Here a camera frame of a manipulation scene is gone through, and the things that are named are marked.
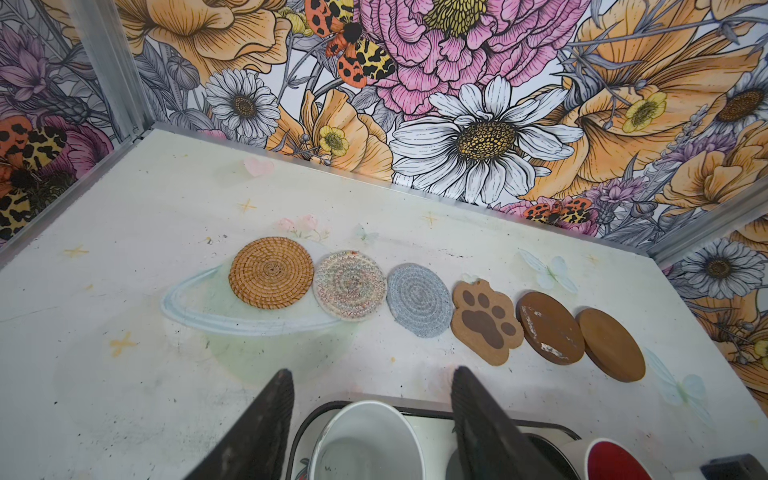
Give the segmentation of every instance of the floral wallpaper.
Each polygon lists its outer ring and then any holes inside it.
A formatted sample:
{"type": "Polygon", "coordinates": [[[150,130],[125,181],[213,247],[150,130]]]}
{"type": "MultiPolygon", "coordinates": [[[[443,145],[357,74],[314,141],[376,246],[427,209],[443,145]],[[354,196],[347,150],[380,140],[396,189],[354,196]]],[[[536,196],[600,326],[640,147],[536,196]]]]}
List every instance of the floral wallpaper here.
{"type": "Polygon", "coordinates": [[[664,272],[768,415],[768,237],[765,217],[664,272]]]}
{"type": "Polygon", "coordinates": [[[764,175],[766,2],[115,0],[159,121],[640,248],[764,175]]]}
{"type": "Polygon", "coordinates": [[[0,4],[0,248],[120,140],[88,56],[56,12],[0,4]]]}

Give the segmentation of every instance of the round coaster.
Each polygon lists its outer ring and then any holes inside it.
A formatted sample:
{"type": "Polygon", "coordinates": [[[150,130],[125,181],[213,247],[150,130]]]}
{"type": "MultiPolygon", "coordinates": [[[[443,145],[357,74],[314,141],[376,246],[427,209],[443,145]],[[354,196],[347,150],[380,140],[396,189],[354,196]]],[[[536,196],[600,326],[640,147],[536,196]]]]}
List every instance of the round coaster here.
{"type": "Polygon", "coordinates": [[[570,365],[584,356],[584,337],[576,320],[551,296],[526,293],[518,301],[516,313],[525,339],[550,362],[570,365]]]}
{"type": "Polygon", "coordinates": [[[317,265],[313,291],[317,303],[329,315],[359,322],[384,301],[386,278],[370,258],[343,250],[331,253],[317,265]]]}
{"type": "Polygon", "coordinates": [[[636,382],[645,376],[645,358],[640,347],[614,317],[588,308],[576,320],[587,355],[600,370],[619,382],[636,382]]]}
{"type": "Polygon", "coordinates": [[[397,323],[425,339],[448,329],[453,303],[448,288],[435,272],[404,263],[392,269],[386,281],[386,302],[397,323]]]}
{"type": "Polygon", "coordinates": [[[232,261],[230,287],[245,303],[261,309],[292,305],[312,284],[315,268],[304,247],[285,237],[248,243],[232,261]]]}

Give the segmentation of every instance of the blue-gray rope coaster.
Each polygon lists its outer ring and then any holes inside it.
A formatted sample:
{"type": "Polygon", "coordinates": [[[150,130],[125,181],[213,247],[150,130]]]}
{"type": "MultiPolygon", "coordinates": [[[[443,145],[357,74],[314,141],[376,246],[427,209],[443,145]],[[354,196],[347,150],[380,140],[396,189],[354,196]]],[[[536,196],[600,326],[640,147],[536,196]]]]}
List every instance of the blue-gray rope coaster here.
{"type": "Polygon", "coordinates": [[[387,277],[386,302],[395,321],[422,338],[432,338],[451,325],[453,302],[440,277],[421,265],[404,263],[387,277]]]}

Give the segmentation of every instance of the black tray rim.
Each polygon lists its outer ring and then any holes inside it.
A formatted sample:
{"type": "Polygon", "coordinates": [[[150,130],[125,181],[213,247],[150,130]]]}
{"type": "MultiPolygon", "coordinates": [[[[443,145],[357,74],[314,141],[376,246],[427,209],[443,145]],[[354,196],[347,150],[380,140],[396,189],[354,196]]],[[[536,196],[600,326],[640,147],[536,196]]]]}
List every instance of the black tray rim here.
{"type": "MultiPolygon", "coordinates": [[[[321,406],[314,409],[306,417],[306,419],[304,419],[304,421],[301,422],[299,429],[296,430],[296,435],[293,437],[293,443],[290,448],[290,456],[288,457],[288,466],[286,468],[286,480],[291,480],[291,475],[293,474],[293,460],[294,460],[294,457],[296,456],[296,449],[299,447],[299,440],[304,435],[304,431],[306,431],[306,428],[310,426],[310,423],[314,422],[315,419],[317,419],[317,417],[321,416],[323,413],[328,412],[330,410],[343,409],[350,403],[353,403],[353,402],[349,400],[333,400],[332,402],[323,403],[321,406]]],[[[412,409],[409,407],[400,407],[396,405],[393,405],[393,407],[397,409],[398,412],[406,416],[426,417],[429,419],[453,420],[453,412],[443,412],[440,410],[430,410],[430,409],[412,409]]],[[[531,420],[517,420],[517,419],[511,419],[511,420],[517,426],[532,427],[536,429],[560,430],[565,435],[568,435],[569,437],[571,437],[573,440],[581,440],[581,437],[576,435],[576,432],[562,425],[558,425],[556,423],[533,422],[531,420]]]]}

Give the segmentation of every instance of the coaster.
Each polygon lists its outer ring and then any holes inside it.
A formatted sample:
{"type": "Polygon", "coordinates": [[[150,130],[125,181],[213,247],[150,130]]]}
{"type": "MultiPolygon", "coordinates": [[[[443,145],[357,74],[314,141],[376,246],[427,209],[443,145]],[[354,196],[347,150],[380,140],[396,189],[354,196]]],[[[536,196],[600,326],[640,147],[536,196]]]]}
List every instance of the coaster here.
{"type": "Polygon", "coordinates": [[[614,317],[588,308],[576,316],[576,321],[587,355],[606,375],[619,382],[636,382],[645,376],[645,358],[640,347],[614,317]]]}
{"type": "Polygon", "coordinates": [[[386,302],[397,323],[424,339],[440,335],[451,324],[451,294],[425,266],[404,263],[392,269],[386,302]]]}
{"type": "Polygon", "coordinates": [[[317,303],[338,319],[359,322],[379,309],[386,278],[376,262],[360,252],[331,253],[317,266],[313,291],[317,303]]]}
{"type": "Polygon", "coordinates": [[[523,329],[512,313],[515,305],[485,280],[457,283],[453,304],[453,334],[491,365],[504,365],[509,350],[523,343],[523,329]]]}
{"type": "Polygon", "coordinates": [[[584,356],[584,337],[576,320],[551,296],[526,293],[518,300],[517,316],[525,339],[550,362],[570,365],[584,356]]]}
{"type": "Polygon", "coordinates": [[[284,308],[304,296],[314,275],[304,247],[285,237],[248,243],[230,269],[230,287],[238,298],[256,308],[284,308]]]}

